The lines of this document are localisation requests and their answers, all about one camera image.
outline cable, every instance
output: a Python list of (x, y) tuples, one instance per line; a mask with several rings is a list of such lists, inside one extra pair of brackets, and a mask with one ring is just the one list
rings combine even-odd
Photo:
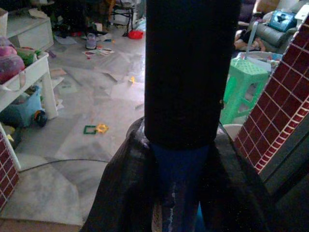
[(39, 167), (48, 165), (48, 164), (65, 162), (65, 161), (95, 161), (95, 162), (109, 163), (109, 161), (98, 160), (98, 159), (62, 159), (62, 160), (50, 161), (48, 163), (42, 163), (40, 165), (37, 165), (37, 166), (31, 167), (31, 168), (27, 168), (27, 169), (21, 170), (21, 171), (19, 171), (19, 173), (23, 173), (23, 172), (26, 172), (26, 171), (29, 171), (29, 170), (32, 170), (32, 169), (35, 169), (35, 168), (39, 168)]

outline black cylinder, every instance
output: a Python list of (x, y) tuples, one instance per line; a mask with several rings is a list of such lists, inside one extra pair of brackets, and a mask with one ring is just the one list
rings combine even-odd
[(145, 134), (170, 149), (216, 136), (239, 0), (148, 0)]

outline blue plastic basket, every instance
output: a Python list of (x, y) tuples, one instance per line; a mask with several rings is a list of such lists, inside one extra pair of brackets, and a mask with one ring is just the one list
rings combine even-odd
[(36, 111), (41, 110), (41, 88), (35, 86), (36, 91), (22, 104), (10, 104), (0, 113), (0, 121), (14, 127), (27, 127), (34, 119)]

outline black trash bag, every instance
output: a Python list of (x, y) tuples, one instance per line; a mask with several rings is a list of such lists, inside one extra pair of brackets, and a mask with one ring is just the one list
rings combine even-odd
[[(151, 232), (158, 199), (157, 163), (144, 120), (129, 128), (107, 165), (89, 217), (80, 232)], [(253, 167), (236, 153), (219, 126), (199, 187), (207, 229), (214, 232), (281, 232), (282, 221)]]
[(156, 171), (141, 118), (106, 166), (80, 232), (151, 232)]

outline green toy piece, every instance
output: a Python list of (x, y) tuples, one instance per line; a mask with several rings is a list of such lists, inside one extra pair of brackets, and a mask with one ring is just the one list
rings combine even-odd
[(84, 128), (84, 134), (96, 134), (97, 130), (96, 130), (97, 126), (93, 126), (93, 125), (86, 125)]

